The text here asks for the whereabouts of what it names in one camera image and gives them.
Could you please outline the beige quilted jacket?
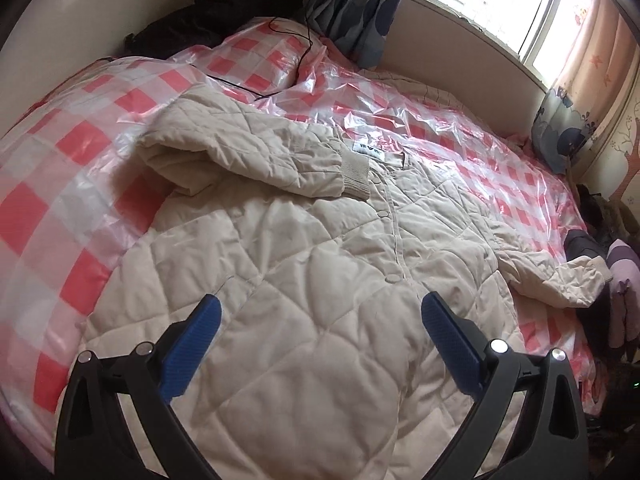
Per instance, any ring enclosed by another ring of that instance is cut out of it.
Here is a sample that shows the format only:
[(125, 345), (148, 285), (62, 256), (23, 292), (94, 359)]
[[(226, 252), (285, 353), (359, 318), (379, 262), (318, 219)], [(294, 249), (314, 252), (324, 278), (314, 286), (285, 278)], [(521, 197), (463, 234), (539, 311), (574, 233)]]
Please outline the beige quilted jacket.
[(117, 356), (218, 297), (221, 328), (175, 409), (227, 479), (422, 477), (471, 407), (423, 297), (522, 350), (515, 296), (587, 307), (610, 278), (602, 259), (533, 248), (430, 162), (375, 162), (332, 128), (206, 84), (162, 110), (137, 152), (176, 192), (81, 344)]

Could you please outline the dark clothes pile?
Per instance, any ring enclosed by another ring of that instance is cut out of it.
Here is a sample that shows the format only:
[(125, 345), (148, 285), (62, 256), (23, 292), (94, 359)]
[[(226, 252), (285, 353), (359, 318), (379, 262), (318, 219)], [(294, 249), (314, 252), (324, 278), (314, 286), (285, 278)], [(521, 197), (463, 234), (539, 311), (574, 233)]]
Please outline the dark clothes pile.
[(193, 46), (216, 47), (253, 18), (302, 13), (303, 0), (193, 0), (124, 40), (126, 55), (167, 60)]

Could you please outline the red white checkered plastic sheet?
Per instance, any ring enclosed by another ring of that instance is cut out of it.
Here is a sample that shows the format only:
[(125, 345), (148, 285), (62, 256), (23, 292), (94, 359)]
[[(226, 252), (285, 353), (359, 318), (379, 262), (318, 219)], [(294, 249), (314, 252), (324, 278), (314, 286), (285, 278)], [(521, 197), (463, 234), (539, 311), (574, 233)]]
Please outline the red white checkered plastic sheet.
[(357, 70), (291, 21), (257, 20), (221, 46), (166, 61), (96, 61), (1, 141), (1, 414), (6, 435), (53, 463), (54, 411), (82, 324), (119, 258), (170, 192), (134, 154), (154, 116), (192, 84), (387, 154), (432, 160), (555, 259), (582, 227), (564, 182), (495, 136), (452, 94)]

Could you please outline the blue pink right curtain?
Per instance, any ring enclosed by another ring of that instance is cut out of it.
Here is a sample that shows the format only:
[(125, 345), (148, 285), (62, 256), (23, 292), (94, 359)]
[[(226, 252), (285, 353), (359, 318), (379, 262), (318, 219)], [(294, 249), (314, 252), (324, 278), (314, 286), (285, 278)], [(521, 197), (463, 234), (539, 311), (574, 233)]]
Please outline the blue pink right curtain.
[(554, 174), (577, 162), (604, 125), (634, 69), (639, 46), (614, 0), (591, 0), (574, 46), (540, 103), (530, 132), (536, 159)]

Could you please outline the beige headboard panel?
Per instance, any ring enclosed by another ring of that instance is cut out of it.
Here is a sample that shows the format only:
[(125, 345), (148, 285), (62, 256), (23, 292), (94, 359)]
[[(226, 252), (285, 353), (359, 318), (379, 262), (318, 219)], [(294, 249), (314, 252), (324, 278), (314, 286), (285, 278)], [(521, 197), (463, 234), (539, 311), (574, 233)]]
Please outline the beige headboard panel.
[(401, 0), (378, 67), (452, 93), (502, 136), (529, 133), (546, 94), (509, 51), (427, 0)]

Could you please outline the window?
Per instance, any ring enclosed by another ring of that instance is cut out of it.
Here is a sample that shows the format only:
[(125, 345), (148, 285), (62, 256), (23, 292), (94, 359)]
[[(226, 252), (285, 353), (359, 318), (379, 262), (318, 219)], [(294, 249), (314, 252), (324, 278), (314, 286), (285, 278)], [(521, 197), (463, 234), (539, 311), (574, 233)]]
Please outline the window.
[(592, 0), (431, 0), (484, 32), (546, 87), (560, 76)]

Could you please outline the blue patterned left curtain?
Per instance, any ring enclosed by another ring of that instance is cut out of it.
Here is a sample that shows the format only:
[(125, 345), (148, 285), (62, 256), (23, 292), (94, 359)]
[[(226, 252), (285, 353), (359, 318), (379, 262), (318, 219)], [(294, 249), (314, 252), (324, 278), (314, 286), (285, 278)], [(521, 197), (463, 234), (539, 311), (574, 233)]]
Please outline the blue patterned left curtain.
[(360, 68), (378, 66), (401, 0), (310, 0), (306, 20)]

